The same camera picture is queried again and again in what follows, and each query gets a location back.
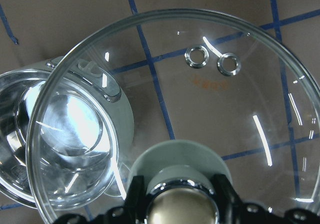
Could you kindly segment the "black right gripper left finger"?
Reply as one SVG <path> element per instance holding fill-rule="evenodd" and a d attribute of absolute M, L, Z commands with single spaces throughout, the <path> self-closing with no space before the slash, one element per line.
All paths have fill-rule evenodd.
<path fill-rule="evenodd" d="M 92 220 L 87 220 L 80 214 L 69 213 L 60 216 L 54 223 L 136 223 L 139 204 L 145 194 L 144 183 L 142 175 L 134 176 L 124 204 L 113 207 L 105 214 L 99 214 Z"/>

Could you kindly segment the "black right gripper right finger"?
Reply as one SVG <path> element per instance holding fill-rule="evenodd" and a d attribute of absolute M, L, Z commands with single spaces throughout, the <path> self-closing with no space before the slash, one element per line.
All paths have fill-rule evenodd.
<path fill-rule="evenodd" d="M 243 202 L 224 174 L 213 178 L 215 202 L 221 223 L 317 223 L 317 214 L 302 208 L 289 209 L 284 216 L 268 212 L 254 202 Z"/>

